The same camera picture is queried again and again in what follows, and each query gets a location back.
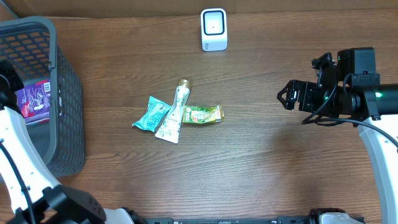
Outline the purple pad package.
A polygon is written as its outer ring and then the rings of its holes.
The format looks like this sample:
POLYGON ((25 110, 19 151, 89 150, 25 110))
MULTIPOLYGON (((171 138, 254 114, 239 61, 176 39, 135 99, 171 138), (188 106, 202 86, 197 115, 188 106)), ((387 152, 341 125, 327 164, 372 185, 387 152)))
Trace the purple pad package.
POLYGON ((50 80, 45 79, 16 91, 17 104, 27 124, 50 119, 50 80))

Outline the teal wipes packet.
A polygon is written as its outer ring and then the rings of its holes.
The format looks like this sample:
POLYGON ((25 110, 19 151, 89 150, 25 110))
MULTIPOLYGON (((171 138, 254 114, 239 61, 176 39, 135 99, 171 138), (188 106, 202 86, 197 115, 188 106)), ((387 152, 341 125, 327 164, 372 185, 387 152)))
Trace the teal wipes packet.
POLYGON ((154 133, 155 129, 170 109, 171 106, 167 103, 150 96, 145 115, 138 121, 132 123, 132 127, 154 133))

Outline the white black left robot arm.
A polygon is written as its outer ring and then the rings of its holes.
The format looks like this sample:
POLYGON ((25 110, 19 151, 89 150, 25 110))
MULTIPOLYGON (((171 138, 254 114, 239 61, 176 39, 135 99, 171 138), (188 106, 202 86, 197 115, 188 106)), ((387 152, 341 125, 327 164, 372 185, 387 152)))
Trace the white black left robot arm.
POLYGON ((1 61, 1 176, 14 212, 10 223, 145 223, 128 208, 104 209, 94 196, 50 173, 17 105, 23 87, 12 64, 1 61))

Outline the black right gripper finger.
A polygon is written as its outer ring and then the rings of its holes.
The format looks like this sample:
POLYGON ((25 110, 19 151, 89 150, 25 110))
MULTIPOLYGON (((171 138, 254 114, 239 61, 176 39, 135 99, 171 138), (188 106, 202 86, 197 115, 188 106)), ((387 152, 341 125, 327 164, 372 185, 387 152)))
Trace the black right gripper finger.
POLYGON ((282 98, 285 95, 286 98, 290 98, 295 92, 295 80, 290 80, 280 92, 278 92, 277 97, 282 98))
POLYGON ((286 110, 294 110, 294 98, 291 97, 290 92, 280 91, 277 94, 277 99, 281 102, 286 110))

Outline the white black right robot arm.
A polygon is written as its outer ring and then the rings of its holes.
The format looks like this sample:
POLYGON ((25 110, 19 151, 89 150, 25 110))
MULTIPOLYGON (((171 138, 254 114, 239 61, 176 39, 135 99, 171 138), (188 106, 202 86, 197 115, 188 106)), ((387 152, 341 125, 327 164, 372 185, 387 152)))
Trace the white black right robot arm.
POLYGON ((383 223, 397 224, 397 85, 382 84, 372 47, 312 59, 315 83, 291 80, 277 94, 287 110, 308 112, 302 124, 351 123, 368 152, 383 223))

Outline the white tube gold cap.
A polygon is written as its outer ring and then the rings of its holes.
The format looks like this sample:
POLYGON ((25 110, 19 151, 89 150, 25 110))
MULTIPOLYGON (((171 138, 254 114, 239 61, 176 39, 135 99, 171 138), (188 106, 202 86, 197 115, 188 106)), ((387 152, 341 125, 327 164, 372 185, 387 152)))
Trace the white tube gold cap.
POLYGON ((191 87, 192 85, 188 80, 179 80, 175 89, 173 105, 156 132, 155 137, 174 144, 178 143, 183 111, 188 100, 191 87))

